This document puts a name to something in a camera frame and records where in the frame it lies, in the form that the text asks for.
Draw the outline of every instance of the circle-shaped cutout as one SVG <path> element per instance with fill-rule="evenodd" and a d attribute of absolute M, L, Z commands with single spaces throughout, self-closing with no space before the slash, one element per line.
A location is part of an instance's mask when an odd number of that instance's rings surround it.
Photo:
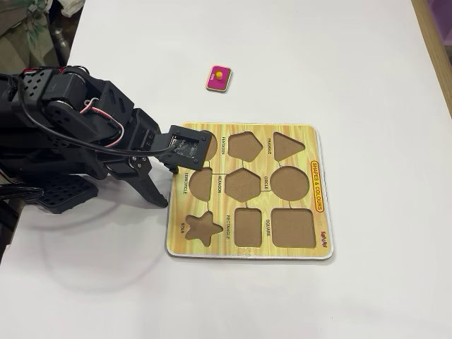
<path fill-rule="evenodd" d="M 308 176 L 292 166 L 278 168 L 270 178 L 271 190 L 279 198 L 287 201 L 302 199 L 309 191 Z"/>

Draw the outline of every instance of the semicircle-shaped cutout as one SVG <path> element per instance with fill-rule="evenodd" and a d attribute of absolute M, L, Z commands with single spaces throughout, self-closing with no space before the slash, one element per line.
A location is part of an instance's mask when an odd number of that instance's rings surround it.
<path fill-rule="evenodd" d="M 204 167 L 199 172 L 191 175 L 189 188 L 191 194 L 202 201 L 210 200 L 210 188 L 212 186 L 212 169 Z"/>
<path fill-rule="evenodd" d="M 209 161 L 217 153 L 217 148 L 218 148 L 217 138 L 210 131 L 202 130 L 202 132 L 207 132 L 207 133 L 210 133 L 212 135 L 212 138 L 211 138 L 210 143 L 209 143 L 209 148 L 207 149 L 206 160 L 205 160 L 205 161 Z"/>

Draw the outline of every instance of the black metal bracket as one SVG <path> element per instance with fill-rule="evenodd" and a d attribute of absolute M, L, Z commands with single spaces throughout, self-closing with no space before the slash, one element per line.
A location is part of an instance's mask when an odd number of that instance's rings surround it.
<path fill-rule="evenodd" d="M 175 150 L 157 157 L 165 164 L 179 165 L 199 171 L 203 168 L 212 135 L 208 132 L 194 131 L 181 126 L 171 125 L 168 133 L 155 136 L 151 150 L 158 150 L 178 143 Z"/>
<path fill-rule="evenodd" d="M 124 160 L 108 162 L 109 173 L 117 180 L 124 180 L 147 202 L 167 207 L 167 199 L 158 191 L 149 171 L 153 168 L 147 157 L 128 157 Z"/>

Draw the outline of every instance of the pink puzzle piece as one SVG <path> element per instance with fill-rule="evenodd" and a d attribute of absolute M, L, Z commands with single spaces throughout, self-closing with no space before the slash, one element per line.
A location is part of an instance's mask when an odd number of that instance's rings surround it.
<path fill-rule="evenodd" d="M 207 79 L 206 88 L 225 92 L 231 78 L 231 69 L 223 66 L 213 66 Z"/>

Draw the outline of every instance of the square-shaped cutout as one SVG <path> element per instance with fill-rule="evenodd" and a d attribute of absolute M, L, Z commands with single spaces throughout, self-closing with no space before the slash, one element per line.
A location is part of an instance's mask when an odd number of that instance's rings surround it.
<path fill-rule="evenodd" d="M 306 208 L 275 208 L 271 212 L 272 241 L 277 247 L 314 248 L 314 218 Z"/>

